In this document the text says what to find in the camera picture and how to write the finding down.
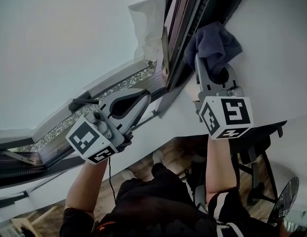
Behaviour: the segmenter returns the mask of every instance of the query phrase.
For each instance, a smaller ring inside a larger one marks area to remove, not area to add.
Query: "cable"
[[[115,200],[115,205],[116,205],[116,195],[115,195],[115,191],[114,191],[114,188],[113,188],[113,185],[112,185],[112,181],[111,181],[111,179],[112,179],[112,176],[111,176],[112,167],[110,165],[110,159],[111,159],[111,157],[108,160],[108,165],[109,165],[109,184],[110,184],[110,187],[112,188],[113,195],[114,195],[114,200]]]

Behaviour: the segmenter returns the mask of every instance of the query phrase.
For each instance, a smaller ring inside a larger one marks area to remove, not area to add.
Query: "floor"
[[[178,174],[179,177],[184,177],[184,170],[190,168],[191,156],[197,150],[203,150],[207,145],[207,138],[205,136],[191,136],[183,138],[174,138],[165,145],[163,145],[160,150],[164,153],[164,164],[165,166]],[[272,198],[272,188],[271,183],[268,178],[268,174],[265,168],[265,164],[261,158],[258,158],[259,170],[260,170],[260,181],[265,184],[265,195]],[[152,155],[149,154],[142,160],[138,161],[134,165],[129,167],[135,176],[144,181],[149,181],[152,179],[151,168],[153,166]],[[117,194],[120,185],[123,182],[123,178],[120,174],[112,177],[112,184]],[[249,211],[250,215],[262,221],[266,221],[272,208],[273,204],[261,200],[255,206],[247,206],[247,195],[251,189],[252,179],[251,176],[240,172],[240,196],[242,203]],[[62,213],[64,207],[64,201],[61,201],[59,208],[53,211],[44,221],[42,221],[35,228],[43,237],[45,236],[59,236],[59,229],[62,225]],[[95,219],[101,220],[107,213],[111,212],[115,203],[113,198],[113,193],[109,185],[109,181],[103,182],[102,187],[99,192],[97,205],[94,211]],[[36,217],[42,215],[49,208],[43,208],[37,211],[30,219],[34,220]]]

